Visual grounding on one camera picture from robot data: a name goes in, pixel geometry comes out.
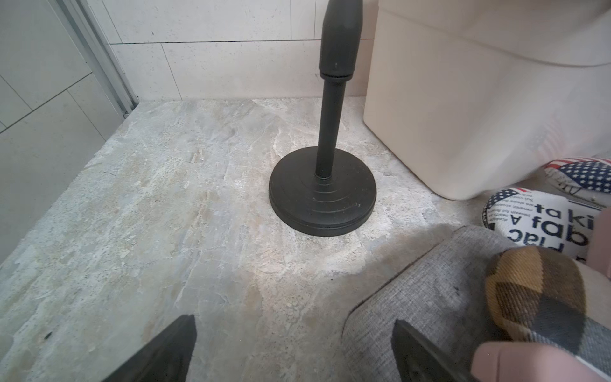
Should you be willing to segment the grey fabric glasses case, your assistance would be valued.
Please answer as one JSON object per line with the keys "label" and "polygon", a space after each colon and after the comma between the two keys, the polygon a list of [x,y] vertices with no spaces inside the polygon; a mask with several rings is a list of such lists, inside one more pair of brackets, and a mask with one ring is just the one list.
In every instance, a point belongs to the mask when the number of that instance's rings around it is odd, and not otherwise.
{"label": "grey fabric glasses case", "polygon": [[479,345],[507,340],[488,312],[485,275],[493,257],[515,247],[497,232],[462,227],[356,305],[341,333],[351,380],[400,379],[391,348],[397,320],[466,369]]}

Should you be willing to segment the cream plastic storage box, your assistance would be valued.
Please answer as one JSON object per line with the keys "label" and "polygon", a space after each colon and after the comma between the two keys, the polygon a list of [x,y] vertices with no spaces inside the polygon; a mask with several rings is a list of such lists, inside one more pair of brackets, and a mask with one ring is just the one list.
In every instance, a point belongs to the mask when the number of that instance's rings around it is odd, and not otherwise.
{"label": "cream plastic storage box", "polygon": [[610,149],[608,1],[382,1],[364,122],[466,200]]}

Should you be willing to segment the pink glasses case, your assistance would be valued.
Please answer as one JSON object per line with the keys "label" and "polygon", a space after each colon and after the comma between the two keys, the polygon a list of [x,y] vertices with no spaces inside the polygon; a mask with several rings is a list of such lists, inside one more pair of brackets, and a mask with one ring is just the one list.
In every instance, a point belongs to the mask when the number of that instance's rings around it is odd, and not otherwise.
{"label": "pink glasses case", "polygon": [[609,381],[571,354],[530,342],[486,342],[474,353],[471,374],[479,381]]}
{"label": "pink glasses case", "polygon": [[594,219],[593,236],[588,247],[586,265],[610,279],[611,208]]}

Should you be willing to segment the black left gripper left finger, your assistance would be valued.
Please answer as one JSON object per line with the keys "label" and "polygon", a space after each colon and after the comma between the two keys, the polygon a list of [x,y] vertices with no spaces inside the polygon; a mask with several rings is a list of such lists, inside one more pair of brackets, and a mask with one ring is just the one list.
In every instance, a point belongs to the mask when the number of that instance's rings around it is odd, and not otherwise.
{"label": "black left gripper left finger", "polygon": [[196,340],[194,315],[181,315],[103,381],[186,381]]}

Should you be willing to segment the black microphone stand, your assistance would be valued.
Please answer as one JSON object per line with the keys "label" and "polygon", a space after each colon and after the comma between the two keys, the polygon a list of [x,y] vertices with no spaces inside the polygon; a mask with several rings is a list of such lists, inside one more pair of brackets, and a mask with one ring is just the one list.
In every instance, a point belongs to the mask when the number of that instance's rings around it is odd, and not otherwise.
{"label": "black microphone stand", "polygon": [[331,1],[321,31],[324,81],[317,146],[293,151],[273,169],[270,205],[291,228],[315,237],[352,232],[372,214],[376,181],[358,157],[338,149],[346,84],[353,78],[361,43],[361,1]]}

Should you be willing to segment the brown plaid glasses case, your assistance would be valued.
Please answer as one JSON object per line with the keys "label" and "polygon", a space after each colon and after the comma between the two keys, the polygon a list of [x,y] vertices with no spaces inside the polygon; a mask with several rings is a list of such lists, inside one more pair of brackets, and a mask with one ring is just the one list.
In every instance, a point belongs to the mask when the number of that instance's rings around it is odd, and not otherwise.
{"label": "brown plaid glasses case", "polygon": [[485,298],[494,324],[515,342],[564,350],[610,378],[610,281],[549,248],[493,256]]}

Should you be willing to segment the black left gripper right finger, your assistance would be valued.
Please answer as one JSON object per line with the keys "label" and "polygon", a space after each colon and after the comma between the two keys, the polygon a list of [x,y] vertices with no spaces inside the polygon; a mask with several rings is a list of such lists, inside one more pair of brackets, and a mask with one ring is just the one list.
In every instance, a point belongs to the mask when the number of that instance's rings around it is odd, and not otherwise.
{"label": "black left gripper right finger", "polygon": [[468,382],[477,379],[404,320],[396,320],[391,348],[402,381]]}

